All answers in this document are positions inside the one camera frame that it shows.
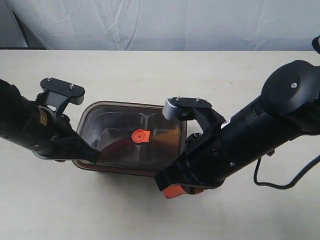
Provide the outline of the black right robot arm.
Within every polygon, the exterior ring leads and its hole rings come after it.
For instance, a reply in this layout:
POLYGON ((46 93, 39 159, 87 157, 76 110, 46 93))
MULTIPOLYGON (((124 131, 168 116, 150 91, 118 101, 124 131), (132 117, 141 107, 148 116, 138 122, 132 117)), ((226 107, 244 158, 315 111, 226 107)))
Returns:
POLYGON ((226 178, 284 143, 320 133, 320 68, 295 60, 275 70, 261 94, 229 120, 203 99, 166 100, 167 120, 198 122, 184 151, 154 177, 159 190, 187 194, 220 187, 226 178))

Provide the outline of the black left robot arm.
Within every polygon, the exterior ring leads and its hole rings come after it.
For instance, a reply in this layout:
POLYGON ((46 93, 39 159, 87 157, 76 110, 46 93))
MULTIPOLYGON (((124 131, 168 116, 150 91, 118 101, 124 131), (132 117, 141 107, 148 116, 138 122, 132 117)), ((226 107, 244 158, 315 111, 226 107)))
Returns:
POLYGON ((29 100, 15 85, 1 80, 0 137, 41 159, 95 164, 101 152, 73 130, 70 118, 64 114, 69 103, 82 104, 85 89, 51 77, 43 79, 40 87, 42 92, 29 100))

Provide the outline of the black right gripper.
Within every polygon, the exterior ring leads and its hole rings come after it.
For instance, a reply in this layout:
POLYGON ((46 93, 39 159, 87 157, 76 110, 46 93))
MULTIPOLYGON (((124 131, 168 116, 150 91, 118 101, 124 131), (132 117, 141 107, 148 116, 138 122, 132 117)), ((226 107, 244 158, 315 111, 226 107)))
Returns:
POLYGON ((187 138, 184 152, 154 179, 167 199, 220 187, 240 170, 240 114, 225 120, 213 109, 164 110, 168 120, 195 120, 203 133, 187 138))

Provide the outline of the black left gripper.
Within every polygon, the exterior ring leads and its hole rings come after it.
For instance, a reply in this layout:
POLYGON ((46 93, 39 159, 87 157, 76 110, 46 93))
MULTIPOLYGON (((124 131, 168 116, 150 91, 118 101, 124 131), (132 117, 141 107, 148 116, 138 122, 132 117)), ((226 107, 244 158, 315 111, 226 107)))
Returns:
POLYGON ((70 118, 64 113, 52 111, 45 106, 38 106, 41 113, 46 114, 48 133, 44 139, 36 142, 30 150, 43 160, 59 163, 85 160, 97 163, 101 152, 91 147, 73 130, 70 118))

